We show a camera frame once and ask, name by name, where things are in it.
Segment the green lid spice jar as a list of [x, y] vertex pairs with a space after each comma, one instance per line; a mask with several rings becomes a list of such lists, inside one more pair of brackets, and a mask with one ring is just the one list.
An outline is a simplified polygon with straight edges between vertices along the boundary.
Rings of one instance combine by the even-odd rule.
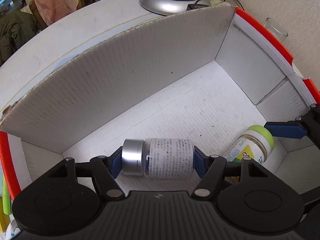
[[263, 164], [273, 149], [272, 134], [263, 126], [252, 125], [222, 156], [230, 162], [239, 163], [243, 158], [251, 158]]

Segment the green highlighter marker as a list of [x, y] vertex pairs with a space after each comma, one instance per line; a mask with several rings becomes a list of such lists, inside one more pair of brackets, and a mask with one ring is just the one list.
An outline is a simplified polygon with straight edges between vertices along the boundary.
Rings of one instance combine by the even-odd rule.
[[2, 201], [3, 212], [8, 216], [11, 215], [11, 198], [4, 174], [2, 176]]

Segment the yellow small carton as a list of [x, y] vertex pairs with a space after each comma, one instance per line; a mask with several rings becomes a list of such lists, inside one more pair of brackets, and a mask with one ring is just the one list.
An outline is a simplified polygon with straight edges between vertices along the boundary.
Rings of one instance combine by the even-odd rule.
[[10, 224], [10, 218], [3, 211], [3, 205], [0, 204], [0, 232], [6, 232], [8, 225]]

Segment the clear drinking glass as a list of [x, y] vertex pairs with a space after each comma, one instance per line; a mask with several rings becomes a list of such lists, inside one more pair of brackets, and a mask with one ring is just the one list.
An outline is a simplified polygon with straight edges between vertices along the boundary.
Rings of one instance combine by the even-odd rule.
[[264, 22], [264, 27], [269, 30], [281, 43], [288, 37], [288, 32], [277, 21], [268, 17]]

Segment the olive green jacket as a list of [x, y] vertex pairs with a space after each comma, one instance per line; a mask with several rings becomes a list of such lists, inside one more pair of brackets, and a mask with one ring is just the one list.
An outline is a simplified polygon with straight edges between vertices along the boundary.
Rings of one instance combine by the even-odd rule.
[[26, 12], [16, 10], [1, 18], [1, 66], [40, 30], [35, 16]]

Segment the pink cloth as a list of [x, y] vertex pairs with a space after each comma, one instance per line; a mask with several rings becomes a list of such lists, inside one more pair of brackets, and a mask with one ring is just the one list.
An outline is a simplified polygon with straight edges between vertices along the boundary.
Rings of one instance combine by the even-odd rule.
[[47, 26], [77, 10], [79, 0], [34, 0]]

